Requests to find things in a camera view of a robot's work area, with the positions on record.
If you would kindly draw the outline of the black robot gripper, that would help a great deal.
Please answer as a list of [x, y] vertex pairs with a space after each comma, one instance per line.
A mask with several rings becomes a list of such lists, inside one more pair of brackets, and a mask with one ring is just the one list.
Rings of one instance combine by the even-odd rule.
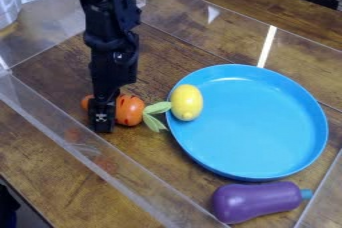
[[91, 48], [89, 71], [95, 99], [88, 101], [89, 127], [96, 133], [111, 133], [115, 125], [115, 103], [110, 102], [122, 86], [136, 82], [139, 36], [128, 32], [122, 38], [104, 41], [84, 34]]

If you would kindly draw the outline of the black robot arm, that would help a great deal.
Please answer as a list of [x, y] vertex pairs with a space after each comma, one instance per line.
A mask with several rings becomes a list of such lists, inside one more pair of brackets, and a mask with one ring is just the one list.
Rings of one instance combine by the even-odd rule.
[[142, 10], [136, 0], [79, 0], [85, 15], [84, 44], [91, 49], [93, 98], [88, 102], [89, 127], [114, 130], [120, 88], [136, 82]]

